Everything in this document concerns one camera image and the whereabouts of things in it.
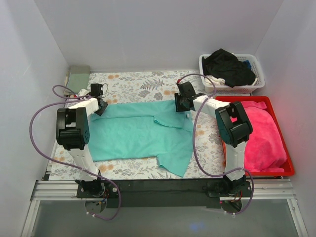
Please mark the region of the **teal t shirt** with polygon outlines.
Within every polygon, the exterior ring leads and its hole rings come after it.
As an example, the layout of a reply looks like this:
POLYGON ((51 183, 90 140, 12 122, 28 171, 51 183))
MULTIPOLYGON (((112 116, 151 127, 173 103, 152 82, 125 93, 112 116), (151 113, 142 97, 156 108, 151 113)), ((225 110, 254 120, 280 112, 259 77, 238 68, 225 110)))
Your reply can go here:
POLYGON ((193 154, 191 112, 173 100, 110 104, 89 122, 94 162, 156 157, 159 167, 184 177, 193 154))

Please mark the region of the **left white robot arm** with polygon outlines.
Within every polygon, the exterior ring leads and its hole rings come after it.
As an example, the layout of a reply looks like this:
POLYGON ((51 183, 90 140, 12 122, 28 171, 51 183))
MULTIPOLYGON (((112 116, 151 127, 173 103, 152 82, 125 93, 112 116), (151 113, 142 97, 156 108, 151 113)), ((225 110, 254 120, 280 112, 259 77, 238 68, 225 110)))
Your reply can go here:
POLYGON ((91 96, 90 99, 57 110, 56 140, 68 151, 75 165, 81 170, 79 180, 92 181, 88 185, 88 191, 93 197, 98 198, 104 194, 105 185, 96 180, 100 171, 93 162, 88 148, 89 120, 92 115, 101 116, 108 103, 103 100, 102 84, 92 83, 88 95, 91 96))

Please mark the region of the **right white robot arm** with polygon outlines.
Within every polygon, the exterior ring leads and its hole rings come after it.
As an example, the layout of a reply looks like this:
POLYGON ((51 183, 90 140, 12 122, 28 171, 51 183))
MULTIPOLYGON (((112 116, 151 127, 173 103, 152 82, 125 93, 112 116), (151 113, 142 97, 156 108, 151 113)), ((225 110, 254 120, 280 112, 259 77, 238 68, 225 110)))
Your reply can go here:
POLYGON ((196 151, 196 139, 193 138, 193 154, 200 170, 209 177, 223 178, 224 192, 235 196, 241 191, 240 181, 245 179, 244 169, 245 147, 253 132, 251 122, 241 102, 223 102, 207 96, 197 94, 190 82, 177 81, 179 92, 174 94, 177 112, 195 111, 193 134, 196 133, 198 117, 201 113, 216 119, 221 140, 226 144, 226 166, 224 173, 212 175, 206 172, 199 160, 196 151))

